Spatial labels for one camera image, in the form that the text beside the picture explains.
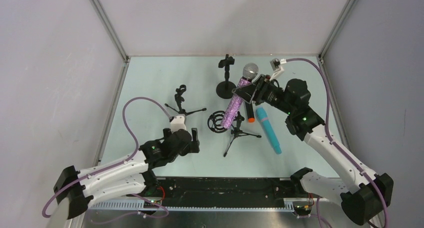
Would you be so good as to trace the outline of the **black shock mount tripod stand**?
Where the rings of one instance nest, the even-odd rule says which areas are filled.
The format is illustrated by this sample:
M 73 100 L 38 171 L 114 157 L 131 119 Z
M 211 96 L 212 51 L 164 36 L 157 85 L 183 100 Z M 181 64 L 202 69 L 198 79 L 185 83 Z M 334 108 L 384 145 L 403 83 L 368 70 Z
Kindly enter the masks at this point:
M 221 121 L 224 118 L 224 114 L 225 114 L 225 112 L 223 110 L 216 111 L 216 112 L 212 113 L 207 120 L 207 126 L 208 126 L 209 130 L 212 131 L 213 133 L 221 134 L 221 133 L 224 133 L 224 132 L 230 130 L 230 134 L 232 135 L 232 138 L 231 138 L 226 150 L 223 153 L 224 158 L 228 155 L 229 149 L 230 149 L 230 147 L 233 144 L 235 139 L 240 138 L 240 137 L 245 137 L 245 136 L 252 136 L 252 137 L 259 138 L 259 139 L 262 137 L 259 134 L 252 134 L 252 133 L 244 132 L 241 129 L 241 124 L 245 120 L 245 118 L 241 115 L 240 111 L 237 112 L 237 115 L 233 119 L 233 122 L 235 122 L 235 125 L 231 124 L 230 128 L 224 128 L 221 125 Z

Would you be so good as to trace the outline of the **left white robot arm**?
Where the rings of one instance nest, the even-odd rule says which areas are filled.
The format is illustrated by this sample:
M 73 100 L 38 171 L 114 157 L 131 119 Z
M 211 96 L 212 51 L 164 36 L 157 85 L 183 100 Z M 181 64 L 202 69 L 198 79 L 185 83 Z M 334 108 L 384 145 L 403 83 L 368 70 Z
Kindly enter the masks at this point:
M 163 138 L 141 145 L 135 154 L 110 163 L 76 170 L 71 165 L 62 170 L 53 191 L 56 202 L 69 200 L 66 219 L 73 219 L 93 205 L 124 195 L 152 192 L 158 185 L 153 170 L 172 163 L 178 156 L 200 151 L 197 128 L 163 130 Z

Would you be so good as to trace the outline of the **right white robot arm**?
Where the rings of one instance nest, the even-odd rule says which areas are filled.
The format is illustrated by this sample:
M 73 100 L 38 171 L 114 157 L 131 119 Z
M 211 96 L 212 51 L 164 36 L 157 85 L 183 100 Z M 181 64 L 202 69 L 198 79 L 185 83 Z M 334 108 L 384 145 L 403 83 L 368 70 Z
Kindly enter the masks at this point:
M 311 93 L 304 80 L 291 79 L 281 88 L 269 78 L 261 75 L 232 92 L 245 102 L 267 103 L 286 113 L 289 132 L 318 152 L 341 179 L 337 182 L 305 167 L 290 177 L 292 181 L 302 192 L 339 205 L 359 226 L 386 212 L 392 199 L 393 179 L 387 173 L 377 174 L 335 138 L 325 121 L 309 106 Z

